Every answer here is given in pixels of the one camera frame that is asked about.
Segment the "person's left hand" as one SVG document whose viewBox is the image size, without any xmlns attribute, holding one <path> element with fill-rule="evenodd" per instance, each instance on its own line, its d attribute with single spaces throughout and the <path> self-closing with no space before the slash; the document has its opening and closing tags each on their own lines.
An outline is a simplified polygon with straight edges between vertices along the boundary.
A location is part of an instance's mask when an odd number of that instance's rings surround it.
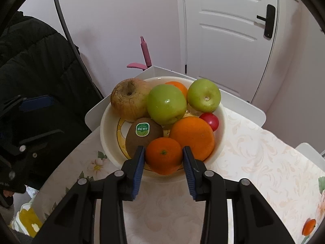
<svg viewBox="0 0 325 244">
<path fill-rule="evenodd" d="M 12 197 L 13 194 L 14 194 L 14 192 L 12 192 L 12 191 L 7 191 L 7 190 L 3 191 L 3 196 L 6 197 L 6 198 Z"/>
</svg>

